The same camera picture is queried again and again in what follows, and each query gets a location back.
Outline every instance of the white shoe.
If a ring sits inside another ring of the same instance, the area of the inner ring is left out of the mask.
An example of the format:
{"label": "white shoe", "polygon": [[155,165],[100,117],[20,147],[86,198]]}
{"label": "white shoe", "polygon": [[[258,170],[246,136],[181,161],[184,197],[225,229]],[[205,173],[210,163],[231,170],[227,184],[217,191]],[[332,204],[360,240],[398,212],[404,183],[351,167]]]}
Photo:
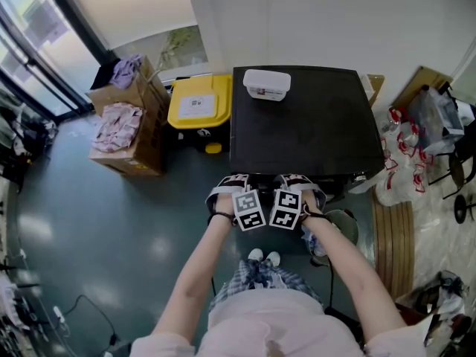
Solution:
{"label": "white shoe", "polygon": [[263,250],[261,248],[254,248],[251,250],[251,253],[248,255],[248,259],[257,260],[261,262],[264,258]]}
{"label": "white shoe", "polygon": [[281,262],[281,256],[276,251],[270,252],[266,259],[269,259],[274,267],[278,267]]}

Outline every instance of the blue-green floor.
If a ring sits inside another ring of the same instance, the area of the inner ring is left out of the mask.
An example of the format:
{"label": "blue-green floor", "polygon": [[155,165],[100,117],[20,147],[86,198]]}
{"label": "blue-green floor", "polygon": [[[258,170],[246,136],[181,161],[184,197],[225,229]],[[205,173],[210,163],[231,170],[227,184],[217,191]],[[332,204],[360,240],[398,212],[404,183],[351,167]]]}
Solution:
{"label": "blue-green floor", "polygon": [[[154,327],[205,229],[205,197],[229,174],[228,154],[182,149],[169,155],[163,177],[123,178],[88,160],[94,123],[93,117],[64,123],[49,159],[41,157],[30,168],[18,197],[10,191],[8,243],[10,252],[17,254],[19,235],[51,318],[54,305],[65,311],[79,294],[86,294],[110,317],[121,343],[126,343]],[[350,196],[330,208],[350,209],[358,220],[361,242],[373,244],[368,195]],[[327,303],[330,272],[310,265],[300,235],[279,228],[247,233],[235,229],[219,259],[216,288],[231,277],[241,257],[260,247],[264,252],[279,251],[282,265],[305,277]],[[22,261],[17,259],[16,264],[21,266]],[[355,317],[338,278],[333,302],[337,310]],[[67,342],[78,356],[95,356],[107,346],[109,326],[86,302],[67,322],[71,331]],[[205,311],[196,344],[206,322]],[[59,343],[51,334],[52,343]]]}

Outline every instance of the white paper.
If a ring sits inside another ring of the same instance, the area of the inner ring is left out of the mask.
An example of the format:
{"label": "white paper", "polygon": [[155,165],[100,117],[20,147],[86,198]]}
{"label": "white paper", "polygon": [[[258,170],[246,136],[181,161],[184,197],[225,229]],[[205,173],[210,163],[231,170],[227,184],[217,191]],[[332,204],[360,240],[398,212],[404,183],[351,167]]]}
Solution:
{"label": "white paper", "polygon": [[209,118],[215,115],[215,95],[195,95],[180,100],[180,119]]}

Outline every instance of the person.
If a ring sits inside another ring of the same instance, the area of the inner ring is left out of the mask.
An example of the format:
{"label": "person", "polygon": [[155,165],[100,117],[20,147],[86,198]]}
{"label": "person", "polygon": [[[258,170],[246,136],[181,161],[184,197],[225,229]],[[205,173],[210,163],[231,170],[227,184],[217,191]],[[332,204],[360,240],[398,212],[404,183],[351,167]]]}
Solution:
{"label": "person", "polygon": [[[320,213],[311,190],[302,192],[302,200],[310,212]],[[231,194],[220,193],[215,210],[232,216]],[[197,355],[424,356],[422,336],[405,325],[379,276],[354,244],[325,218],[308,216],[303,224],[318,238],[349,289],[364,333],[364,351],[343,323],[324,314],[318,296],[304,280],[279,267],[278,253],[263,260],[261,250],[255,249],[212,301],[208,331]],[[131,357],[194,356],[193,336],[231,229],[227,216],[211,217],[155,329],[134,342]]]}

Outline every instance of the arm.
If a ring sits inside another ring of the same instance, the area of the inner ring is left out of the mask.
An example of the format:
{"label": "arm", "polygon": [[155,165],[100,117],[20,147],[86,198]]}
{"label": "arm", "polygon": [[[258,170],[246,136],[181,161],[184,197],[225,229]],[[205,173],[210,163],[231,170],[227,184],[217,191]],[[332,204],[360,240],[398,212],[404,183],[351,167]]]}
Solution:
{"label": "arm", "polygon": [[[303,192],[303,199],[311,211],[320,213],[312,192]],[[349,289],[365,341],[368,342],[379,333],[406,327],[379,276],[357,247],[326,219],[308,217],[304,225],[319,239],[333,267]]]}
{"label": "arm", "polygon": [[[233,213],[231,194],[220,194],[216,211]],[[170,299],[152,333],[168,332],[185,337],[190,343],[210,289],[216,261],[231,230],[224,216],[214,216],[178,276]]]}

